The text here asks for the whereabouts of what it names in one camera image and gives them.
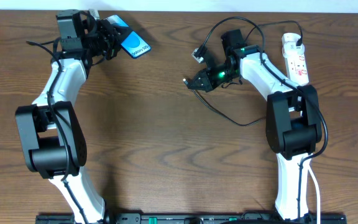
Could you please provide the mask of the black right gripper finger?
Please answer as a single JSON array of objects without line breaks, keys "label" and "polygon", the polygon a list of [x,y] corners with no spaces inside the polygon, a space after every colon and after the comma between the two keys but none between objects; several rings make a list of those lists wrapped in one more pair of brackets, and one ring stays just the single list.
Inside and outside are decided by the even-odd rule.
[{"label": "black right gripper finger", "polygon": [[196,75],[190,79],[189,84],[207,84],[208,79],[208,71],[207,69],[202,69],[196,73]]},{"label": "black right gripper finger", "polygon": [[210,84],[208,82],[204,82],[203,80],[188,80],[186,84],[187,88],[190,90],[200,90],[209,92]]}]

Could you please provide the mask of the blue Galaxy smartphone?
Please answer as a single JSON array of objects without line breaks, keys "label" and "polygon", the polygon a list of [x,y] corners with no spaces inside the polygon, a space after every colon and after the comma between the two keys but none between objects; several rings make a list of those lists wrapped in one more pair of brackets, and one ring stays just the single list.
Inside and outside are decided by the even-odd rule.
[{"label": "blue Galaxy smartphone", "polygon": [[152,50],[151,46],[118,15],[107,17],[106,20],[118,31],[121,47],[133,59]]}]

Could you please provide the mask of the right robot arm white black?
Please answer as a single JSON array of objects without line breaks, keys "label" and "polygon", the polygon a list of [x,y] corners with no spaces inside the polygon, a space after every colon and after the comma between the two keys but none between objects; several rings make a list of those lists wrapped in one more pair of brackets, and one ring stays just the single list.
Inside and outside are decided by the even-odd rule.
[{"label": "right robot arm white black", "polygon": [[246,80],[267,103],[265,135],[278,161],[278,193],[275,209],[283,221],[305,221],[307,178],[316,145],[325,138],[326,124],[319,110],[318,94],[309,84],[302,34],[282,36],[286,73],[269,60],[262,47],[247,45],[240,30],[221,36],[226,61],[216,64],[206,47],[192,56],[205,63],[191,80],[184,80],[193,93],[210,92],[233,79]]}]

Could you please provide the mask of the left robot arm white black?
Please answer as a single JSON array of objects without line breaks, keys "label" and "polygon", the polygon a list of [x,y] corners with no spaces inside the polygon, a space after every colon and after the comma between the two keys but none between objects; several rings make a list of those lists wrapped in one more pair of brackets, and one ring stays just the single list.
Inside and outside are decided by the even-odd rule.
[{"label": "left robot arm white black", "polygon": [[51,74],[41,94],[16,109],[25,164],[63,194],[71,215],[37,215],[36,223],[113,223],[105,199],[85,168],[87,147],[74,104],[95,63],[111,60],[123,49],[132,29],[117,15],[99,19],[95,10],[64,10],[57,15],[60,36],[27,44],[51,56]]}]

